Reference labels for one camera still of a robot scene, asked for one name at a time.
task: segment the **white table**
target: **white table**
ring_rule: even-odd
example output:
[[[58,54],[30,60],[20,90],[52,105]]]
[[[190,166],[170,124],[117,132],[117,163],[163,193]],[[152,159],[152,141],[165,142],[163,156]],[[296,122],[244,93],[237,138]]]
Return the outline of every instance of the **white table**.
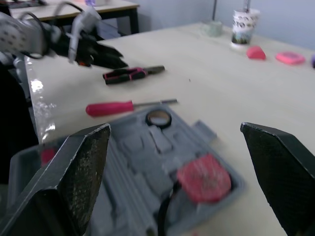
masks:
[[[229,46],[231,32],[220,38],[199,33],[200,25],[166,29],[108,40],[130,66],[163,64],[164,73],[145,80],[108,87],[103,68],[83,68],[64,58],[27,62],[31,98],[40,141],[47,142],[121,116],[91,118],[89,103],[154,101],[177,98],[172,109],[187,123],[198,119],[213,129],[219,155],[246,180],[245,193],[208,222],[187,235],[284,236],[258,183],[242,133],[252,122],[294,134],[315,153],[315,71],[312,52],[255,37],[266,61],[249,60]],[[281,51],[302,53],[308,62],[288,66],[275,59]]]

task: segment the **pliers handle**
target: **pliers handle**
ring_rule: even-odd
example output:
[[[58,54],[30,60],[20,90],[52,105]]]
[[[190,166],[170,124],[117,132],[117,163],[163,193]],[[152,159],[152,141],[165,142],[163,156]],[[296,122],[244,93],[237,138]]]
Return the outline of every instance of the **pliers handle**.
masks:
[[[131,69],[117,69],[110,73],[103,74],[103,78],[107,85],[119,84],[130,80],[143,79],[148,75],[148,72],[141,67]]]

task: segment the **black cable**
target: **black cable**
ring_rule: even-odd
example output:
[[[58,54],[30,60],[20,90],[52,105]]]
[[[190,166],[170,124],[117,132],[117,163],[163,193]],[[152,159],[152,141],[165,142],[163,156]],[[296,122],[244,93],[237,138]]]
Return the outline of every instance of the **black cable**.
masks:
[[[38,25],[40,26],[42,32],[43,32],[43,35],[44,35],[44,39],[47,43],[46,45],[46,50],[44,51],[43,55],[39,56],[39,57],[34,57],[32,56],[31,54],[27,53],[27,52],[22,52],[23,55],[29,57],[29,58],[32,58],[32,59],[42,59],[45,55],[48,54],[49,52],[49,44],[50,44],[50,34],[49,32],[45,29],[43,23],[31,12],[24,12],[20,17],[19,17],[19,20],[23,20],[27,15],[31,16],[37,23]]]
[[[181,190],[181,188],[182,188],[181,184],[178,181],[175,182],[169,196],[162,201],[157,214],[157,236],[166,236],[165,221],[168,206],[171,200],[176,196],[178,191]]]
[[[63,1],[61,2],[58,7],[56,8],[55,12],[54,12],[54,18],[51,20],[50,22],[50,26],[51,26],[51,31],[52,31],[52,28],[53,26],[56,25],[56,22],[57,22],[57,19],[58,19],[58,16],[59,16],[59,13],[60,11],[62,10],[62,8],[65,6],[65,5],[70,5],[70,6],[73,6],[74,8],[76,8],[77,10],[79,10],[80,12],[83,12],[83,9],[78,7],[77,5],[69,2],[69,1]]]

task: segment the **paper cup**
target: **paper cup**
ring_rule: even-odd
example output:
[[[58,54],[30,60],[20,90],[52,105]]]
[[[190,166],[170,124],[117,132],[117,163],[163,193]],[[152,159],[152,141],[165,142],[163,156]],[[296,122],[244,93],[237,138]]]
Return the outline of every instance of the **paper cup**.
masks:
[[[232,45],[234,47],[248,46],[260,16],[260,11],[250,9],[249,12],[234,11]]]

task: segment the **gray wall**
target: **gray wall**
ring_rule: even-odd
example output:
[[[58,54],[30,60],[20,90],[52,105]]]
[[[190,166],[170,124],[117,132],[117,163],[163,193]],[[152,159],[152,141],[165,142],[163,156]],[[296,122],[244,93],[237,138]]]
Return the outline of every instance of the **gray wall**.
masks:
[[[232,26],[234,9],[243,0],[218,0],[216,19]],[[252,0],[261,12],[256,33],[315,50],[315,0]]]
[[[128,0],[138,8],[140,32],[183,26],[211,19],[213,0]],[[128,19],[118,18],[119,31],[129,34]]]
[[[192,24],[211,18],[214,0],[129,0],[140,4],[140,32]],[[232,26],[234,9],[244,0],[218,0],[216,19]],[[252,0],[261,18],[256,33],[315,50],[315,0]],[[128,19],[118,19],[129,34]]]

